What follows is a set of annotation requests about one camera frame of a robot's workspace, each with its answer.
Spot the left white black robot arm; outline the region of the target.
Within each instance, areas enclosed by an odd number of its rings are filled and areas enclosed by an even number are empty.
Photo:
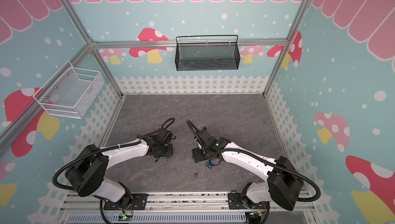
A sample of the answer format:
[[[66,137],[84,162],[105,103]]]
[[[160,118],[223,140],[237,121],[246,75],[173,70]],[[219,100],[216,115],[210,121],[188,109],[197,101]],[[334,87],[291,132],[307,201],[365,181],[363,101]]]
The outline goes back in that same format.
[[[121,182],[106,177],[106,171],[127,160],[152,156],[158,161],[173,154],[172,141],[177,137],[162,128],[153,135],[108,147],[89,145],[65,169],[65,177],[80,197],[94,196],[112,203],[120,210],[134,203],[130,190]]]

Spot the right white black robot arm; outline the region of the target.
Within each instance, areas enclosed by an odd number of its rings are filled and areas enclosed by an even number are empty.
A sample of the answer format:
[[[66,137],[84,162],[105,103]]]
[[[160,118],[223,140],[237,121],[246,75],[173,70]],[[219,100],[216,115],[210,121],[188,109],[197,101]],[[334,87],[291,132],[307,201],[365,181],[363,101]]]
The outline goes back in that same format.
[[[263,157],[244,150],[226,138],[216,139],[203,129],[194,135],[198,148],[192,150],[192,159],[198,163],[207,161],[207,167],[214,166],[214,160],[238,165],[260,177],[263,182],[246,184],[235,202],[253,209],[261,202],[273,201],[281,208],[292,211],[296,205],[303,180],[285,172],[296,172],[291,162],[281,156],[278,159]]]

